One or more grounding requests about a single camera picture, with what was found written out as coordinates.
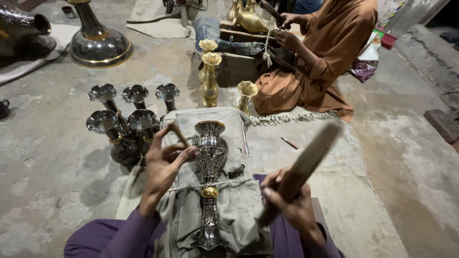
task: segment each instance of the purple kurta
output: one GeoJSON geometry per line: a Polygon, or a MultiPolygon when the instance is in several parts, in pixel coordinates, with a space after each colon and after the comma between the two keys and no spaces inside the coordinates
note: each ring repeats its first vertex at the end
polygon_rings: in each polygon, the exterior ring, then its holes
{"type": "MultiPolygon", "coordinates": [[[[254,175],[263,181],[266,175],[254,175]]],[[[302,243],[296,229],[279,215],[269,226],[273,244],[273,258],[344,258],[331,237],[322,233],[327,244],[319,246],[302,243]]],[[[150,258],[155,253],[154,241],[166,227],[155,213],[153,218],[142,217],[135,209],[127,220],[96,219],[73,233],[64,248],[64,257],[78,258],[150,258]]]]}

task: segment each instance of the small cup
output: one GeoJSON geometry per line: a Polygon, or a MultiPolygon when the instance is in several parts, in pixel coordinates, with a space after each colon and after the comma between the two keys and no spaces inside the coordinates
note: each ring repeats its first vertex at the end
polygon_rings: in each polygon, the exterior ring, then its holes
{"type": "Polygon", "coordinates": [[[74,19],[74,18],[77,17],[75,15],[75,12],[73,11],[73,8],[70,7],[70,6],[64,6],[62,8],[62,11],[64,12],[65,16],[67,16],[67,18],[69,18],[69,19],[74,19]]]}
{"type": "Polygon", "coordinates": [[[10,102],[8,100],[0,101],[0,119],[4,119],[10,114],[9,106],[10,102]]]}

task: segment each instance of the person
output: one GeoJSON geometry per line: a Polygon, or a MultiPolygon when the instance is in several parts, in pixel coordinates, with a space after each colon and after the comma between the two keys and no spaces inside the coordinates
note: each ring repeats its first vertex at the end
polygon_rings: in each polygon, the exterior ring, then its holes
{"type": "Polygon", "coordinates": [[[290,32],[275,32],[277,42],[297,55],[296,72],[276,69],[257,81],[252,97],[260,114],[291,110],[302,105],[309,111],[336,110],[350,122],[352,107],[334,81],[352,64],[365,46],[377,20],[376,0],[325,0],[312,14],[282,13],[287,24],[300,25],[304,41],[290,32]]]}
{"type": "Polygon", "coordinates": [[[293,7],[295,14],[309,14],[320,9],[322,5],[321,0],[296,0],[293,7]]]}
{"type": "MultiPolygon", "coordinates": [[[[127,220],[96,219],[74,232],[64,248],[66,258],[144,258],[153,257],[154,241],[165,231],[156,207],[172,186],[180,167],[195,159],[198,149],[175,144],[161,148],[169,126],[156,133],[146,154],[146,183],[138,207],[127,220]]],[[[286,203],[273,189],[289,172],[280,169],[270,175],[255,175],[263,181],[260,187],[269,202],[283,215],[270,225],[275,258],[321,257],[342,258],[322,225],[316,223],[308,185],[300,198],[286,203]]]]}

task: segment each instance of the orange kurta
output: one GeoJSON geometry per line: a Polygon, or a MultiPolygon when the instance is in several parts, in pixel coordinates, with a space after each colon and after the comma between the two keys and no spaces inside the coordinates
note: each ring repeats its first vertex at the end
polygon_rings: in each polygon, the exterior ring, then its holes
{"type": "Polygon", "coordinates": [[[319,11],[306,16],[309,27],[303,43],[320,60],[311,71],[299,58],[295,73],[276,69],[263,74],[255,83],[258,94],[253,104],[261,114],[296,105],[315,112],[337,110],[339,117],[350,122],[354,111],[333,82],[370,37],[377,20],[376,0],[325,0],[319,11]]]}

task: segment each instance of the rope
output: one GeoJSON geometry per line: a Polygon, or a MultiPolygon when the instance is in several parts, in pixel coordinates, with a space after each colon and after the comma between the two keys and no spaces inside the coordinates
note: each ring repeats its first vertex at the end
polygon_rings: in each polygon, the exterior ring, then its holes
{"type": "Polygon", "coordinates": [[[271,57],[268,54],[268,40],[269,40],[269,34],[271,33],[271,29],[272,29],[271,21],[269,21],[268,36],[266,37],[266,43],[264,44],[264,53],[262,56],[263,60],[265,60],[266,63],[268,64],[268,68],[273,66],[273,61],[271,60],[271,57]]]}
{"type": "Polygon", "coordinates": [[[201,190],[201,188],[206,187],[206,186],[219,186],[219,185],[229,185],[229,184],[240,184],[240,183],[245,183],[248,181],[255,181],[255,179],[250,178],[250,179],[237,179],[237,180],[228,180],[225,182],[218,182],[218,183],[213,183],[213,184],[204,184],[204,185],[196,185],[196,186],[182,186],[182,187],[176,187],[176,188],[171,188],[168,190],[168,192],[171,191],[181,191],[181,190],[201,190]]]}

